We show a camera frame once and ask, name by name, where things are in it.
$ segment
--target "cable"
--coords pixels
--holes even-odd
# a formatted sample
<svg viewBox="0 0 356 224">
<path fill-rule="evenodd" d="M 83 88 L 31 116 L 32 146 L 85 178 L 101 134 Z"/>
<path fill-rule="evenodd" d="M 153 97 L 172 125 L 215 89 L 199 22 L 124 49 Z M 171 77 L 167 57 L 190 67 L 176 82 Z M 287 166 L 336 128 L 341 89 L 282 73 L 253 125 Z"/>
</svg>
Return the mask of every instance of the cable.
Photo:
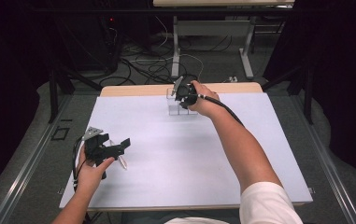
<svg viewBox="0 0 356 224">
<path fill-rule="evenodd" d="M 191 94 L 191 96 L 197 96 L 198 98 L 201 98 L 201 99 L 204 99 L 204 100 L 208 100 L 209 102 L 212 102 L 213 104 L 216 104 L 216 105 L 219 105 L 221 107 L 224 107 L 224 109 L 226 109 L 231 114 L 231 116 L 233 116 L 233 118 L 236 121 L 238 121 L 238 123 L 240 123 L 242 126 L 244 126 L 244 124 L 241 122 L 241 120 L 238 118 L 238 116 L 233 112 L 233 110 L 231 110 L 227 105 L 225 105 L 221 101 L 219 101 L 219 100 L 217 100 L 215 98 L 209 97 L 209 96 L 205 96 L 203 94 L 197 94 L 197 95 Z"/>
</svg>

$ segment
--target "white sleeve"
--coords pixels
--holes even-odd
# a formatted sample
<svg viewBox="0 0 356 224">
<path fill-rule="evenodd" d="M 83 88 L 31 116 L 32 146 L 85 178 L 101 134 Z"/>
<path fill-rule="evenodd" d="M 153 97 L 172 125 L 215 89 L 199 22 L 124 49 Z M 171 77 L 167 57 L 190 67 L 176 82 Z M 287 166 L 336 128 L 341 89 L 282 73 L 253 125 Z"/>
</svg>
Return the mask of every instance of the white sleeve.
<svg viewBox="0 0 356 224">
<path fill-rule="evenodd" d="M 239 216 L 242 224 L 303 223 L 285 189 L 271 182 L 258 182 L 244 190 Z"/>
</svg>

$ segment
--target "black device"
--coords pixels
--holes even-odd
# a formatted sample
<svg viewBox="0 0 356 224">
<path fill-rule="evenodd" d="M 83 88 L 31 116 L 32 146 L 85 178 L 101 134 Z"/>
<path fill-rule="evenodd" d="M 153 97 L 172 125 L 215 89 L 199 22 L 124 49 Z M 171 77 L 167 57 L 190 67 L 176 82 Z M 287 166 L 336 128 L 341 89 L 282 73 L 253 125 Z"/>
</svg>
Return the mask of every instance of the black device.
<svg viewBox="0 0 356 224">
<path fill-rule="evenodd" d="M 108 140 L 108 133 L 98 134 L 85 140 L 85 157 L 89 161 L 95 161 L 96 166 L 100 165 L 103 160 L 113 157 L 118 160 L 120 155 L 124 154 L 124 150 L 131 145 L 129 138 L 122 141 L 119 145 L 106 147 L 104 143 Z M 102 179 L 105 179 L 106 173 L 102 174 Z"/>
<path fill-rule="evenodd" d="M 192 83 L 188 84 L 187 81 L 184 81 L 184 77 L 180 77 L 175 81 L 174 89 L 172 90 L 172 96 L 176 94 L 175 101 L 180 101 L 181 107 L 188 109 L 187 106 L 194 105 L 197 102 L 198 98 L 207 100 L 212 102 L 213 104 L 219 105 L 226 109 L 233 118 L 240 123 L 242 126 L 244 124 L 241 120 L 236 116 L 236 114 L 231 110 L 227 105 L 220 102 L 217 99 L 214 99 L 209 96 L 205 96 L 204 94 L 198 94 Z"/>
<path fill-rule="evenodd" d="M 178 78 L 175 82 L 172 95 L 176 95 L 175 101 L 180 101 L 181 107 L 188 109 L 187 106 L 197 102 L 197 91 L 192 83 L 186 83 L 184 77 Z"/>
</svg>

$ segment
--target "wooden table edge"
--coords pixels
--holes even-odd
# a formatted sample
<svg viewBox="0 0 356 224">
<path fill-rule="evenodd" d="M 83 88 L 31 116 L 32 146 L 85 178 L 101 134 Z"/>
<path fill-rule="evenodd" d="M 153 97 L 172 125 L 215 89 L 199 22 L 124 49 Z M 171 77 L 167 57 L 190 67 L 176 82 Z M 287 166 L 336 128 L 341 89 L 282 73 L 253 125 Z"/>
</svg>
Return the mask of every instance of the wooden table edge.
<svg viewBox="0 0 356 224">
<path fill-rule="evenodd" d="M 262 87 L 256 82 L 236 83 L 205 83 L 210 90 L 217 93 L 237 92 L 263 92 Z M 166 95 L 168 89 L 173 85 L 135 85 L 135 86 L 107 86 L 100 93 L 101 97 L 108 96 L 144 96 L 144 95 Z"/>
</svg>

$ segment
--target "white table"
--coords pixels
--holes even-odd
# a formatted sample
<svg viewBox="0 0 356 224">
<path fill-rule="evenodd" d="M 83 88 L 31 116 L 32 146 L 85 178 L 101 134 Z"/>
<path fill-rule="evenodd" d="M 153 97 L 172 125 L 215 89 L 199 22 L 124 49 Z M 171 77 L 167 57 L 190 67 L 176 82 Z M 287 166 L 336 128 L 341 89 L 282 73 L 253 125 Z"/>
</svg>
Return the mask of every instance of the white table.
<svg viewBox="0 0 356 224">
<path fill-rule="evenodd" d="M 88 126 L 130 137 L 128 170 L 113 162 L 89 211 L 236 208 L 240 187 L 208 118 L 170 116 L 170 85 L 104 88 Z M 256 83 L 209 84 L 257 137 L 294 204 L 312 202 L 278 118 Z M 60 207 L 74 194 L 72 176 Z"/>
<path fill-rule="evenodd" d="M 156 7 L 258 7 L 291 5 L 294 0 L 154 0 Z M 247 79 L 253 79 L 248 52 L 256 17 L 249 21 L 179 21 L 174 17 L 174 58 L 171 77 L 178 77 L 180 35 L 234 35 L 244 36 L 244 47 L 239 49 Z"/>
</svg>

